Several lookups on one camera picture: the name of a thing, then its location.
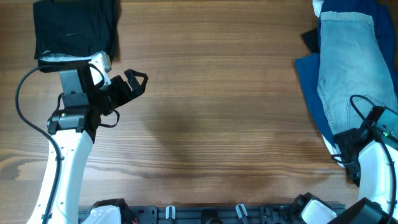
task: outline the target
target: denim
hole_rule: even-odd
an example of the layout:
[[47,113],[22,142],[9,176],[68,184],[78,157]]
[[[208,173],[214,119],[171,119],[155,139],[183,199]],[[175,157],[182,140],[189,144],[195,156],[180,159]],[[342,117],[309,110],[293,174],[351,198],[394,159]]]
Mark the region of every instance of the denim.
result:
[[[386,61],[377,43],[373,18],[360,12],[323,12],[317,92],[333,134],[358,128],[362,119],[349,103],[351,95],[397,111],[398,102]],[[355,98],[360,112],[372,105]]]
[[[336,2],[338,7],[343,4],[341,2]],[[326,11],[333,11],[335,7],[327,7],[329,5],[323,6]],[[384,60],[389,67],[391,78],[394,82],[394,87],[396,90],[396,95],[398,95],[398,73],[396,73],[394,68],[394,54],[395,54],[395,30],[391,21],[391,17],[387,6],[377,5],[377,24],[376,27],[376,39],[379,44],[381,53],[383,54]],[[319,95],[317,93],[318,79],[319,79],[319,67],[320,67],[320,54],[311,54],[304,58],[296,59],[295,65],[300,79],[300,84],[302,87],[303,95],[307,108],[314,120],[319,132],[325,137],[325,139],[332,145],[335,146],[333,142],[333,134],[328,124],[328,120],[323,112],[323,105]]]
[[324,0],[318,20],[318,44],[321,46],[321,27],[323,12],[360,12],[373,18],[374,25],[379,25],[377,0]]

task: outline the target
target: wood grain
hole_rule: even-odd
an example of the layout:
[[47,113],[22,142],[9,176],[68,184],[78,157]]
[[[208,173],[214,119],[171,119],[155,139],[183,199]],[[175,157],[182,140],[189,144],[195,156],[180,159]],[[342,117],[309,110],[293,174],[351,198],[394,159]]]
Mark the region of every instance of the wood grain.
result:
[[[16,85],[36,64],[30,0],[1,2],[0,223],[25,223],[48,142],[14,105]],[[357,200],[358,188],[330,160],[294,69],[294,59],[309,54],[300,34],[317,25],[308,0],[123,1],[121,9],[109,75],[133,68],[149,82],[120,108],[116,128],[99,128],[81,206],[108,198],[157,206],[289,203],[306,192]],[[32,75],[21,90],[23,113],[45,128],[61,91],[58,74]]]

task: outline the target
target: blue jeans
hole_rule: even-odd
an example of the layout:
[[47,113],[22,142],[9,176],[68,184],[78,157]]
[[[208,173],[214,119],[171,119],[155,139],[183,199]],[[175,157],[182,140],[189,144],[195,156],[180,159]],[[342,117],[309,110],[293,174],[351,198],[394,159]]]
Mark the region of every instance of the blue jeans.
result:
[[[358,128],[362,119],[349,103],[351,95],[364,95],[375,104],[398,110],[390,71],[374,33],[371,16],[359,12],[323,12],[317,92],[333,134]],[[372,108],[355,98],[366,117]]]

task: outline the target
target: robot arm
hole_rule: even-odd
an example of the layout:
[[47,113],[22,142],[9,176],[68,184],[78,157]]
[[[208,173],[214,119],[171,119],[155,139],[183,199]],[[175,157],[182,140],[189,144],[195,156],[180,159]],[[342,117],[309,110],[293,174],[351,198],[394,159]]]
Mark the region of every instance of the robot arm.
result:
[[[124,72],[127,76],[125,82],[120,76],[110,80],[106,74],[110,70],[109,57],[98,54],[90,62],[72,62],[60,71],[65,108],[54,111],[47,122],[47,131],[57,143],[61,153],[61,171],[48,223],[78,224],[83,171],[93,148],[98,126],[106,126],[101,124],[100,116],[111,114],[117,107],[128,103],[145,91],[148,80],[146,74],[127,70]],[[136,76],[143,77],[144,81],[138,83]],[[55,149],[50,143],[42,188],[28,224],[43,222],[55,178],[57,166],[55,158]],[[120,210],[115,211],[121,217]]]
[[[341,154],[334,156],[341,158],[338,162],[345,165],[348,177],[359,187],[358,202],[336,217],[324,202],[303,200],[299,218],[308,224],[386,221],[392,206],[397,203],[391,202],[393,191],[398,192],[394,189],[397,183],[393,181],[392,166],[383,147],[386,147],[393,162],[398,161],[398,139],[394,133],[398,133],[398,114],[389,108],[375,106],[359,129],[334,136],[341,150]],[[395,223],[398,219],[396,209],[392,217],[395,218],[392,223]]]

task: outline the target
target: black cloth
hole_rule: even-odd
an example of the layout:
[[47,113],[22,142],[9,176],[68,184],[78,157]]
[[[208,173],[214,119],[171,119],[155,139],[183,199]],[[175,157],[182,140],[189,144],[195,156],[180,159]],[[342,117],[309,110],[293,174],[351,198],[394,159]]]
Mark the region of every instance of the black cloth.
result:
[[33,4],[35,59],[50,54],[114,57],[118,43],[117,0],[54,1]]
[[312,29],[301,35],[304,40],[304,44],[308,47],[311,53],[320,53],[318,44],[318,29]]

